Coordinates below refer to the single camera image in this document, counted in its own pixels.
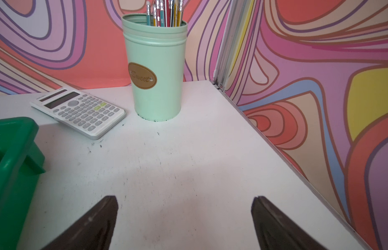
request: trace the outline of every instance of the white desk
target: white desk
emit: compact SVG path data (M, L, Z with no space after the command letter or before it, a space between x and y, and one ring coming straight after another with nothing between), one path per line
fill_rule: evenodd
M46 156L18 249L45 246L105 195L119 203L112 250L259 249L259 195L328 249L363 249L210 82L184 83L166 122L140 118L131 87L87 92L128 111L97 141L31 108L41 94L0 96L0 119L33 118Z

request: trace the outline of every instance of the dark brown object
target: dark brown object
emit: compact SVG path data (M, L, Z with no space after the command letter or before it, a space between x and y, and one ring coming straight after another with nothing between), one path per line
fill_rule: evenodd
M116 197L106 196L42 250L108 250L117 214Z
M129 75L131 81L141 89L149 89L156 84L156 75L149 68L137 63L129 63Z
M251 208L262 250L327 250L266 197L255 197Z

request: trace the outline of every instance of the white calculator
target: white calculator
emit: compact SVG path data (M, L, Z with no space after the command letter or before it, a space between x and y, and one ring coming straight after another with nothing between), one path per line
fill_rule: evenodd
M123 108L72 87L47 93L30 104L92 140L98 140L126 116Z

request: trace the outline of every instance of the pencil holder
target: pencil holder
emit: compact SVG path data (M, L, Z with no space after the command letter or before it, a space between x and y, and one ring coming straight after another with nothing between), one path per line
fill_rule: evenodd
M187 23L147 26L145 14L127 14L121 20L137 114L152 121L175 117L181 108Z

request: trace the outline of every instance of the colorful wall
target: colorful wall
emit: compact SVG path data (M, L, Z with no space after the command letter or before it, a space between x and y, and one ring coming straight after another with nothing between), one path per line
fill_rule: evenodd
M388 0L251 0L226 93L388 250Z
M0 0L0 94L130 84L120 17L144 3ZM212 80L229 3L185 0L185 80ZM388 250L388 0L249 3L227 95Z
M120 17L145 0L0 0L0 94L130 84ZM210 79L230 0L185 0L185 80Z

